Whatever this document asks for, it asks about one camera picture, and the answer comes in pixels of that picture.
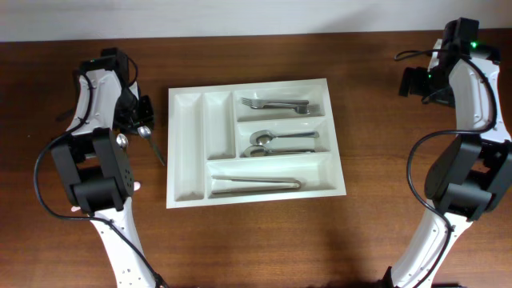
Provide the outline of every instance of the wooden table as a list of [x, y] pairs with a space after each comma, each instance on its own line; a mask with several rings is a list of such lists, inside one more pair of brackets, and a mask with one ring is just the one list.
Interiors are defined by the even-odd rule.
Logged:
[[[115, 287], [92, 225], [63, 222], [37, 203], [32, 170], [40, 149], [69, 122], [71, 71], [117, 46], [139, 66], [142, 92], [157, 115], [155, 137], [167, 140], [167, 89], [327, 78], [345, 197], [166, 209], [166, 168], [147, 143], [130, 138], [131, 165], [142, 189], [134, 217], [144, 252], [173, 286], [320, 287], [381, 278], [404, 252], [424, 208], [405, 179], [409, 149], [429, 132], [454, 128], [454, 110], [398, 96], [406, 66], [401, 50], [429, 49], [441, 31], [313, 34], [232, 38], [160, 38], [0, 44], [0, 286]], [[512, 30], [485, 30], [501, 48], [499, 89], [512, 127]], [[452, 137], [425, 144], [414, 161], [426, 172]], [[53, 161], [40, 173], [45, 199], [70, 205]], [[512, 282], [512, 194], [476, 222], [450, 252], [436, 282], [504, 287]]]

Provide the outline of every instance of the cutlery tray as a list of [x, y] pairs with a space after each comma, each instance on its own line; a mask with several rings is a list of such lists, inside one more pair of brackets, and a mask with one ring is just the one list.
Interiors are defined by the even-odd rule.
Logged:
[[[242, 98], [309, 100], [319, 109], [251, 109]], [[317, 131], [318, 138], [276, 138], [269, 149], [316, 153], [244, 158], [250, 136]], [[325, 79], [169, 89], [167, 208], [345, 195]], [[226, 185], [212, 176], [294, 178], [298, 190], [212, 194]], [[264, 186], [264, 183], [252, 184]]]

